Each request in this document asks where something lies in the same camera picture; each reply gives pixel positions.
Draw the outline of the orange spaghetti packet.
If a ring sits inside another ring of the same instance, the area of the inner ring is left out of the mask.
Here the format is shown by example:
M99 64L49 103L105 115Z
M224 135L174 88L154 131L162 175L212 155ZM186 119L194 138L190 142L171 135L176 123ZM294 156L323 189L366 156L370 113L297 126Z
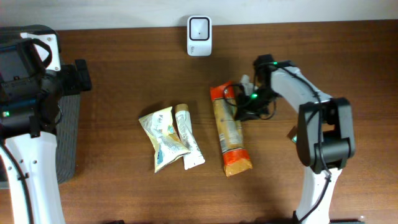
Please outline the orange spaghetti packet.
M227 177L252 169L252 162L243 144L243 128L235 120L237 107L234 105L233 83L228 81L210 88L211 101Z

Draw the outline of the white tube pouch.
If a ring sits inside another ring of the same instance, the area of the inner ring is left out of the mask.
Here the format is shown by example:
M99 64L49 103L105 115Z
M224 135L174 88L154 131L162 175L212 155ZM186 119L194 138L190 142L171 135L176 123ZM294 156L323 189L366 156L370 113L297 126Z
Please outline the white tube pouch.
M187 104L179 104L175 107L175 118L180 140L189 150L189 153L183 156L184 169L189 170L204 164L205 158L193 135L192 122Z

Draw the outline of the beige foil snack bag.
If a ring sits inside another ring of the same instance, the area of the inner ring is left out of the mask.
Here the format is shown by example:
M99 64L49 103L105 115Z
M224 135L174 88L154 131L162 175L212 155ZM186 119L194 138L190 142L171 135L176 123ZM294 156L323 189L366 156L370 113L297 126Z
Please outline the beige foil snack bag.
M171 106L142 116L139 118L139 122L155 151L155 173L190 153L175 130Z

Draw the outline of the small teal gum packet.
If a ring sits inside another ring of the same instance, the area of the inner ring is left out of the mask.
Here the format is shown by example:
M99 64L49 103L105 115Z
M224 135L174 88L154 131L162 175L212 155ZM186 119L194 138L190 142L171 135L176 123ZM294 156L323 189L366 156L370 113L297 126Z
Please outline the small teal gum packet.
M297 143L297 132L298 128L294 126L288 133L287 137L294 143Z

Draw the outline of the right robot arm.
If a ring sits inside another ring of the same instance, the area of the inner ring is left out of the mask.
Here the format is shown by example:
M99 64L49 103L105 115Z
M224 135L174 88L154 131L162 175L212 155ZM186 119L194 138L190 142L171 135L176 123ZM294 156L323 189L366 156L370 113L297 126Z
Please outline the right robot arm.
M253 63L251 93L237 96L239 121L262 119L276 98L284 98L298 114L295 145L304 166L303 191L292 223L330 223L336 182L355 154L353 115L346 98L334 98L304 77L290 60L260 55Z

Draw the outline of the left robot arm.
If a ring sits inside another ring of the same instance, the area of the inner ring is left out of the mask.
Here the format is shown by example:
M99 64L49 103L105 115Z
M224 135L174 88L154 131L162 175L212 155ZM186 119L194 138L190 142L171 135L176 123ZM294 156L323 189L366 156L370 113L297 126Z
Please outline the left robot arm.
M1 29L1 185L15 223L63 223L59 184L74 174L85 60L65 64L47 26Z

